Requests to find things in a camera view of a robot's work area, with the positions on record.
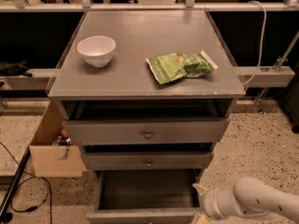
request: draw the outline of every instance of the open drawer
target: open drawer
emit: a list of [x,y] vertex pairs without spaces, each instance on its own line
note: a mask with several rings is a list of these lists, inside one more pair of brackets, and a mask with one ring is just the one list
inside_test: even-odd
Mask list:
[[187,224],[202,211],[192,184],[196,170],[107,171],[99,173],[97,224]]
[[203,169],[214,153],[211,144],[138,144],[85,146],[89,170]]
[[229,119],[65,120],[63,126],[80,146],[219,142]]

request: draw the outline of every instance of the bowl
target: bowl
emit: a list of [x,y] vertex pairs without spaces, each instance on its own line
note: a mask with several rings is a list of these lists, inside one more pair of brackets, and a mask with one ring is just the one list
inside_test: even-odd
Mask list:
[[96,35],[81,40],[77,45],[77,51],[86,63],[102,67],[112,60],[115,47],[116,43],[112,38]]

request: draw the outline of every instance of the white cable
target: white cable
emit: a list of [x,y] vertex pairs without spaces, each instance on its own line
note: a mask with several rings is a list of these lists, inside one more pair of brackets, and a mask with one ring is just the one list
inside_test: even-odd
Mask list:
[[256,75],[256,72],[258,71],[258,69],[260,68],[261,66],[261,61],[262,61],[262,54],[263,54],[263,34],[264,34],[264,27],[265,27],[265,23],[267,21],[267,11],[265,10],[265,7],[263,6],[262,3],[258,2],[258,1],[250,1],[250,3],[252,4],[255,4],[255,5],[258,5],[258,6],[261,6],[262,9],[263,9],[263,27],[262,27],[262,32],[261,32],[261,39],[260,39],[260,54],[259,54],[259,61],[258,61],[258,65],[256,67],[256,69],[254,70],[253,72],[253,75],[251,76],[251,78],[247,81],[245,81],[244,83],[242,83],[242,85],[246,85],[248,83],[250,83],[253,78],[255,77]]

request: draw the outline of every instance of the gray tabletop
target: gray tabletop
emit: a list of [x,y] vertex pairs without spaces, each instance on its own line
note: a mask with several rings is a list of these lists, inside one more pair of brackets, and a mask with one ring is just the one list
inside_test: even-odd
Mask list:
[[[76,46],[92,35],[117,43],[113,60],[96,68],[85,63]],[[160,85],[146,58],[171,52],[204,50],[218,70],[199,78]],[[245,91],[220,39],[203,10],[112,10],[88,12],[68,51],[49,97],[55,100],[126,98],[240,97]]]

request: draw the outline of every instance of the gray cabinet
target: gray cabinet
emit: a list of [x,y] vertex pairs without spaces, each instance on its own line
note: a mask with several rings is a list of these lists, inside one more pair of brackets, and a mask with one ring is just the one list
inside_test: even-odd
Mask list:
[[[85,14],[49,98],[98,182],[91,223],[191,223],[202,210],[192,183],[213,158],[245,91],[217,29],[202,10]],[[116,40],[104,68],[76,53],[90,35]],[[160,86],[147,57],[204,50],[219,69]]]

